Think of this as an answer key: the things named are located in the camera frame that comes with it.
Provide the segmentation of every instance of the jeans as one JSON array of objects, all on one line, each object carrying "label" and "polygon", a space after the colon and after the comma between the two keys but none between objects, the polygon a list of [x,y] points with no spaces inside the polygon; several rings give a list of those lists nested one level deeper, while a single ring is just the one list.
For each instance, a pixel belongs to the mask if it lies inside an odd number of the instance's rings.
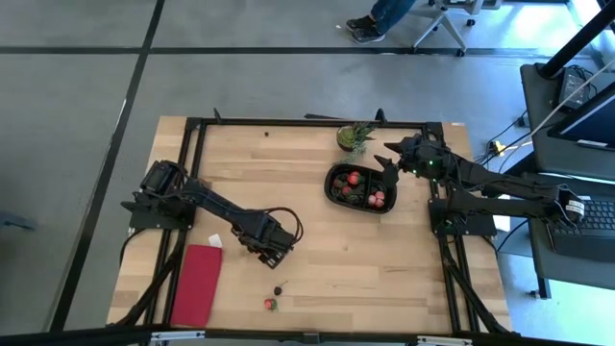
[{"label": "jeans", "polygon": [[378,0],[371,14],[376,19],[376,30],[386,34],[414,5],[416,0]]}]

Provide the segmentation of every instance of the computer monitor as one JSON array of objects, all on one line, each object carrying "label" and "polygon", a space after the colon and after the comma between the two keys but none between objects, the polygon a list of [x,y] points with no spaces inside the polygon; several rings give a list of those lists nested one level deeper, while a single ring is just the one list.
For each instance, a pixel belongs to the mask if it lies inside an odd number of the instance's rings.
[{"label": "computer monitor", "polygon": [[615,83],[607,86],[549,130],[556,136],[603,149],[615,149]]}]

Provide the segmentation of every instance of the table leg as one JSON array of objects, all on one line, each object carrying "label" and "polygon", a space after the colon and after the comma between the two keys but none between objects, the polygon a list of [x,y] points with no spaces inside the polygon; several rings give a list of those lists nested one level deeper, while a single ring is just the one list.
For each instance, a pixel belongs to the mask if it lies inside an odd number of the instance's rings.
[{"label": "table leg", "polygon": [[533,290],[529,295],[540,299],[551,299],[551,287],[549,280],[536,276],[538,279],[538,290]]}]

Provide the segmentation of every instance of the desk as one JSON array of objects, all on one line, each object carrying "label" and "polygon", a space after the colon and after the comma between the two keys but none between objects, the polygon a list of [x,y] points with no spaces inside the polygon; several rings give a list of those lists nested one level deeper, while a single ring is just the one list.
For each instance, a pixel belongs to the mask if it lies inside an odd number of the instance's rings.
[{"label": "desk", "polygon": [[[160,119],[150,164],[178,157],[184,125],[184,117]],[[443,127],[452,150],[471,159],[465,127]],[[451,332],[438,243],[430,228],[428,181],[400,175],[395,208],[384,215],[335,205],[325,197],[323,183],[332,162],[343,155],[335,142],[336,130],[207,126],[200,178],[243,208],[290,207],[305,226],[305,235],[295,250],[271,270],[238,243],[227,222],[197,210],[187,244],[207,245],[213,234],[220,234],[224,244],[208,329]],[[372,156],[394,154],[382,144],[412,135],[408,129],[377,129],[372,135],[375,140],[367,142],[367,153],[357,164],[381,169]],[[193,150],[189,149],[189,158]],[[275,217],[287,229],[294,229],[291,216],[279,213]],[[493,249],[479,237],[464,239],[473,287],[499,322],[510,329]],[[128,245],[109,322],[123,317],[151,282],[159,243],[160,231],[152,230]],[[278,298],[279,311],[264,310],[263,300],[273,297],[274,286],[286,281]],[[160,321],[164,292],[165,287],[155,321]],[[467,330],[463,295],[458,286],[455,292],[461,323]]]},{"label": "desk", "polygon": [[[536,67],[530,64],[521,66],[521,80],[529,124],[534,129],[554,108],[552,100],[557,90],[557,80],[540,77]],[[545,126],[557,123],[565,116],[566,113],[558,111]],[[524,172],[551,172],[608,181],[615,179],[613,152],[581,147],[570,140],[547,136],[548,130],[540,130],[532,137],[534,151],[507,170],[506,174],[520,176]]]},{"label": "desk", "polygon": [[[528,107],[529,124],[534,129],[553,110],[551,102],[555,96],[557,81],[540,77],[536,66],[530,64],[521,66],[521,80]],[[565,116],[565,113],[557,112],[546,126],[560,121]],[[550,172],[604,180],[615,178],[613,176],[615,160],[612,152],[580,147],[573,141],[550,137],[547,131],[548,129],[540,130],[532,137],[534,151],[508,169],[506,174],[522,176],[529,173],[531,177],[549,184],[568,184],[577,194],[610,195],[615,192],[607,193],[609,189],[612,191],[610,185],[537,176],[536,173],[539,172]],[[529,233],[542,298],[550,296],[546,279],[615,288],[613,277],[607,275],[613,273],[615,263],[578,259],[554,253],[551,250],[547,230],[540,222],[530,220]]]}]

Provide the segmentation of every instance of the small black object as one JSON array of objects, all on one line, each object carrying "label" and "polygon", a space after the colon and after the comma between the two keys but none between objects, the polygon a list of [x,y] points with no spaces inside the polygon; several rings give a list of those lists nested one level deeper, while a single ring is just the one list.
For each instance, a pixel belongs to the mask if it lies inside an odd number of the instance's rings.
[{"label": "small black object", "polygon": [[374,120],[380,121],[381,124],[386,124],[388,122],[388,120],[386,120],[386,116],[384,116],[384,111],[382,109],[378,109],[376,111],[376,117],[374,117]]}]

